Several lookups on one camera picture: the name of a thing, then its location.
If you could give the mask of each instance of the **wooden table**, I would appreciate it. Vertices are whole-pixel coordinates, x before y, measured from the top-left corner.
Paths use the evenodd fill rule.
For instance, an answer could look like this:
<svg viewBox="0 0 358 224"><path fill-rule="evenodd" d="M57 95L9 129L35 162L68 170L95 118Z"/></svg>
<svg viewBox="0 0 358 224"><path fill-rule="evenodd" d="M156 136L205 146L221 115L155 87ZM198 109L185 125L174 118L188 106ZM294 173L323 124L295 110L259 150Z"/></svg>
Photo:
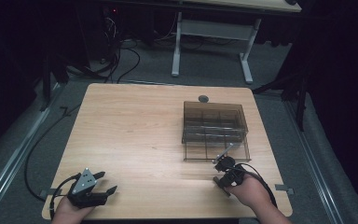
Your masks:
<svg viewBox="0 0 358 224"><path fill-rule="evenodd" d="M106 171L93 192L114 185L117 191L87 219L254 217L215 185L213 177L223 174L211 162L184 161L184 101L198 101L200 95L211 103L242 105L249 164L269 184L280 210L291 216L286 192L274 188L282 178L254 96L245 88L91 84L52 187L86 167L94 174ZM43 218L49 218L48 202Z"/></svg>

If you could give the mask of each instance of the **desk leg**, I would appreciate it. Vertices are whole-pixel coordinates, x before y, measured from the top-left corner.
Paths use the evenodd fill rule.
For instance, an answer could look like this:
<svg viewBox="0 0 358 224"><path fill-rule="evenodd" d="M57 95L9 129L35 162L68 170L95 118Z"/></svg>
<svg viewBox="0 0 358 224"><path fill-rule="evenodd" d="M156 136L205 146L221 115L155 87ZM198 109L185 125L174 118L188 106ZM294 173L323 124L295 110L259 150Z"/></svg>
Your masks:
<svg viewBox="0 0 358 224"><path fill-rule="evenodd" d="M258 28L260 27L260 22L261 22L261 19L257 19L255 21L255 25L252 29L251 34L250 34L250 37L248 40L248 45L246 46L245 52L240 54L243 75L245 76L245 82L247 84L253 83L251 70L249 69L249 64L248 64L248 57L251 52L252 45L255 42L255 36L257 35Z"/></svg>
<svg viewBox="0 0 358 224"><path fill-rule="evenodd" d="M182 35L182 12L178 12L178 22L176 24L176 44L175 44L175 52L173 53L173 62L172 62L173 77L179 76L181 35Z"/></svg>

